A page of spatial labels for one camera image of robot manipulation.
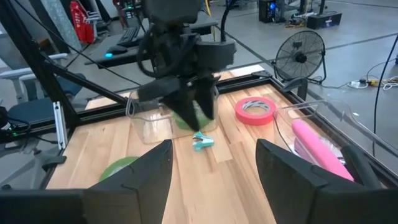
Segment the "teal clip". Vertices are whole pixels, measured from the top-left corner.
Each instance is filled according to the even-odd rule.
[[[196,151],[201,151],[203,147],[214,145],[214,140],[211,137],[203,135],[200,131],[193,135],[193,148]]]

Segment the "red tape roll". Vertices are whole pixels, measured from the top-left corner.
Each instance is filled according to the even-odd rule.
[[[263,114],[251,114],[245,110],[252,107],[263,108]],[[239,100],[235,105],[235,115],[240,122],[249,125],[263,125],[270,123],[273,119],[272,114],[276,110],[276,105],[271,100],[264,97],[253,96]]]

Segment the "desk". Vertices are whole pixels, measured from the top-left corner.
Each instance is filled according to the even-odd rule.
[[[256,70],[262,68],[241,68],[223,72],[221,77]],[[275,223],[258,179],[254,154],[258,138],[274,141],[273,124],[246,126],[234,115],[238,100],[264,94],[278,106],[290,104],[271,85],[220,95],[220,123],[215,130],[205,133],[215,139],[213,147],[196,152],[191,136],[173,140],[173,174],[163,223]],[[111,103],[108,99],[97,99],[88,108]],[[64,153],[68,159],[55,169],[47,188],[91,187],[114,161],[141,156],[155,145],[142,144],[126,117],[77,127]]]
[[[148,19],[143,19],[142,25],[146,29],[149,28]],[[215,25],[217,25],[217,22],[215,19],[213,19],[212,17],[209,17],[204,12],[199,12],[197,22],[194,24],[191,24],[190,26],[194,32],[204,35],[204,34],[210,34],[211,26],[215,26]],[[136,62],[138,47],[131,47],[131,48],[129,48],[129,50],[126,53],[119,54],[119,55],[113,55],[113,57],[111,57],[111,58],[104,57],[106,51],[110,47],[115,46],[116,43],[121,38],[121,36],[122,36],[122,34],[105,38],[104,41],[102,41],[102,43],[100,43],[99,46],[97,46],[97,48],[92,51],[90,58],[106,68]],[[140,28],[137,38],[140,39],[143,36],[144,36],[144,31]],[[85,62],[85,65],[91,65],[91,64],[93,64],[93,62],[91,62],[91,61]]]

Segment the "keyboard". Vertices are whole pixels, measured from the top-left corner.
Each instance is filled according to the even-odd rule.
[[[123,36],[119,39],[116,45],[122,47],[135,47],[137,46],[137,35],[139,32],[138,27],[127,28],[123,31]]]

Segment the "black box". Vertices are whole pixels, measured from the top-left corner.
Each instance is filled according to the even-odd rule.
[[[274,22],[275,20],[276,1],[260,0],[259,1],[259,21]]]
[[[341,13],[325,12],[322,15],[312,15],[307,19],[307,27],[311,29],[321,29],[340,25]]]

